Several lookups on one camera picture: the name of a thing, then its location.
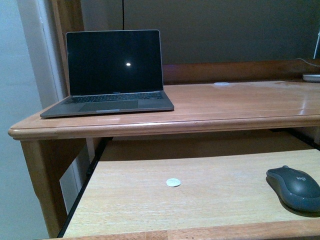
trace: laptop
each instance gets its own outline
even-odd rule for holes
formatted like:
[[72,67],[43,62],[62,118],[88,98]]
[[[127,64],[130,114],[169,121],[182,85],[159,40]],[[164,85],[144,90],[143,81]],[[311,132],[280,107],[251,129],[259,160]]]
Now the laptop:
[[174,110],[158,30],[68,32],[66,45],[70,96],[42,118]]

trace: computer mouse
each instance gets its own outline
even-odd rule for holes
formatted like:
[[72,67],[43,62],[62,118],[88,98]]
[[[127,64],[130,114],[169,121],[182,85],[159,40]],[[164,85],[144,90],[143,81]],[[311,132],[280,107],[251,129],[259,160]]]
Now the computer mouse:
[[290,209],[320,212],[320,186],[307,173],[288,166],[269,169],[266,181]]

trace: laptop screen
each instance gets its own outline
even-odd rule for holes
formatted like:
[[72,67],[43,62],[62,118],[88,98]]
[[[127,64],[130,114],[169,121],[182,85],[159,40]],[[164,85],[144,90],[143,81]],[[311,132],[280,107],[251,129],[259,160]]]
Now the laptop screen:
[[71,95],[163,90],[158,30],[68,32]]

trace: white cable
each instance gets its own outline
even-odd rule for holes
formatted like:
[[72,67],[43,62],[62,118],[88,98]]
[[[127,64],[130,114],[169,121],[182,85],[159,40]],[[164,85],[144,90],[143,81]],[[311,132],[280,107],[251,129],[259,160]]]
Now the white cable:
[[307,62],[306,60],[304,60],[304,59],[302,59],[302,58],[300,58],[300,57],[297,57],[296,59],[299,59],[299,60],[301,60],[301,61],[304,61],[306,64],[309,64],[309,65],[311,65],[311,66],[320,67],[320,65],[316,65],[316,64],[313,64],[313,63],[311,63],[311,62]]

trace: dark gray wall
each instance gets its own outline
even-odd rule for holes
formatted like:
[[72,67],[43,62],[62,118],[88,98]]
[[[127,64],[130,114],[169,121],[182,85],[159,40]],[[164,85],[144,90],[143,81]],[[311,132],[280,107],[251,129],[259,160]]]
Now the dark gray wall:
[[[87,30],[122,29],[121,0],[89,2]],[[320,28],[319,0],[124,0],[124,12],[126,30],[160,30],[165,64],[312,59]]]

